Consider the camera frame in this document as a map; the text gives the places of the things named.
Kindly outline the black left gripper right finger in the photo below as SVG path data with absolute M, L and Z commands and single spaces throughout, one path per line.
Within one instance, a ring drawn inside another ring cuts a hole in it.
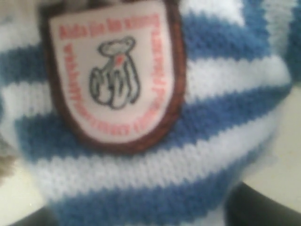
M 257 192 L 245 183 L 226 202 L 227 226 L 299 226 L 301 214 Z

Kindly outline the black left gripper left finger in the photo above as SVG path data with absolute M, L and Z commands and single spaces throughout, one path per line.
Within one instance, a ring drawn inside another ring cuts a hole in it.
M 58 226 L 58 222 L 53 214 L 53 212 L 47 208 L 43 207 L 34 213 L 16 221 L 11 226 Z

